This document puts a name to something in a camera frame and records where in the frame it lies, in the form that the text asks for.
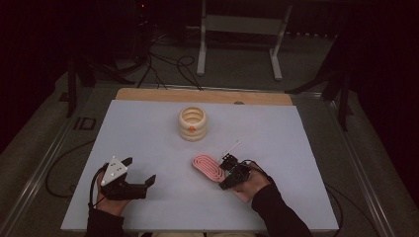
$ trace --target floor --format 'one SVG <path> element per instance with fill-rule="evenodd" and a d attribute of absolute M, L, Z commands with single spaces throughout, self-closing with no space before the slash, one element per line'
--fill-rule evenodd
<path fill-rule="evenodd" d="M 79 85 L 78 107 L 71 118 L 65 117 L 67 104 L 58 101 L 66 92 L 66 74 L 57 81 L 54 94 L 1 154 L 1 236 L 83 236 L 60 230 L 60 224 L 107 107 L 120 88 L 196 90 L 192 83 L 196 81 L 204 90 L 284 93 L 315 77 L 333 43 L 331 39 L 286 36 L 279 54 L 284 80 L 278 82 L 270 65 L 269 39 L 209 35 L 206 73 L 198 77 L 198 33 L 189 33 L 182 44 L 160 38 L 150 50 L 152 68 L 148 73 L 143 66 L 126 75 L 135 82 L 132 85 L 121 85 L 100 73 L 94 88 Z M 176 65 L 181 57 L 184 64 L 191 63 L 189 70 Z M 119 61 L 120 67 L 127 65 L 129 62 Z M 314 236 L 419 236 L 419 211 L 396 175 L 356 93 L 350 94 L 349 129 L 345 132 L 336 120 L 335 103 L 320 98 L 323 87 L 292 95 L 341 224 L 338 233 Z M 95 119 L 96 125 L 93 129 L 74 128 L 77 118 Z"/>

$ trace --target black sleeve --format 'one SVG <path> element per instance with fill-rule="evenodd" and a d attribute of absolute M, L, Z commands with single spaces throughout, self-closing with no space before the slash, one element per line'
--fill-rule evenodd
<path fill-rule="evenodd" d="M 87 221 L 86 237 L 123 237 L 124 218 L 91 208 Z"/>
<path fill-rule="evenodd" d="M 264 187 L 253 197 L 252 208 L 265 221 L 271 237 L 312 236 L 305 223 L 286 205 L 274 184 Z"/>

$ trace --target table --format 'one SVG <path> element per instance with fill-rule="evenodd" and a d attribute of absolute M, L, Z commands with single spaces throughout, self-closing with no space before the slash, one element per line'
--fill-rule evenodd
<path fill-rule="evenodd" d="M 249 33 L 261 35 L 277 36 L 277 42 L 270 49 L 272 69 L 274 70 L 275 80 L 282 80 L 283 75 L 278 61 L 278 51 L 287 28 L 287 22 L 290 17 L 292 6 L 287 7 L 287 11 L 279 19 L 264 18 L 245 18 L 233 16 L 207 15 L 207 0 L 203 0 L 203 8 L 201 15 L 201 46 L 198 56 L 197 74 L 202 76 L 205 74 L 206 58 L 207 58 L 207 31 L 230 32 L 230 33 Z"/>
<path fill-rule="evenodd" d="M 190 105 L 209 115 L 208 134 L 197 142 L 183 140 L 177 131 L 178 112 Z M 248 126 L 249 120 L 264 124 Z M 61 228 L 85 230 L 91 179 L 115 155 L 133 157 L 126 178 L 131 184 L 157 175 L 147 198 L 132 201 L 126 209 L 126 230 L 265 230 L 250 203 L 223 191 L 192 166 L 200 154 L 220 158 L 236 139 L 241 144 L 232 154 L 257 160 L 312 231 L 338 228 L 288 95 L 151 89 L 121 89 L 112 101 Z"/>

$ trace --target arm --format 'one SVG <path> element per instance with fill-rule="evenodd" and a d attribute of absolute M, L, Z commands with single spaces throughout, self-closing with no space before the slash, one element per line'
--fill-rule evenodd
<path fill-rule="evenodd" d="M 98 196 L 96 208 L 89 209 L 86 237 L 123 237 L 124 218 L 121 217 L 130 200 L 108 200 L 101 193 L 101 181 L 105 172 L 97 179 Z"/>
<path fill-rule="evenodd" d="M 233 189 L 253 198 L 252 208 L 265 221 L 268 233 L 272 237 L 312 236 L 304 222 L 289 208 L 281 197 L 274 181 L 253 167 L 248 181 Z"/>

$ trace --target white metal frame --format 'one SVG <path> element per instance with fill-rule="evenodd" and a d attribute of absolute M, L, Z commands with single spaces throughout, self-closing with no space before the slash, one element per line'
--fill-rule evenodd
<path fill-rule="evenodd" d="M 206 32 L 231 32 L 231 33 L 250 33 L 261 35 L 277 36 L 277 43 L 274 48 L 269 50 L 272 68 L 274 70 L 275 80 L 282 80 L 280 63 L 278 60 L 278 51 L 287 28 L 287 22 L 293 6 L 289 6 L 282 19 L 262 19 L 262 18 L 245 18 L 207 15 L 207 0 L 203 0 L 202 17 L 201 17 L 201 47 L 198 57 L 197 74 L 202 76 L 205 74 L 207 44 Z"/>

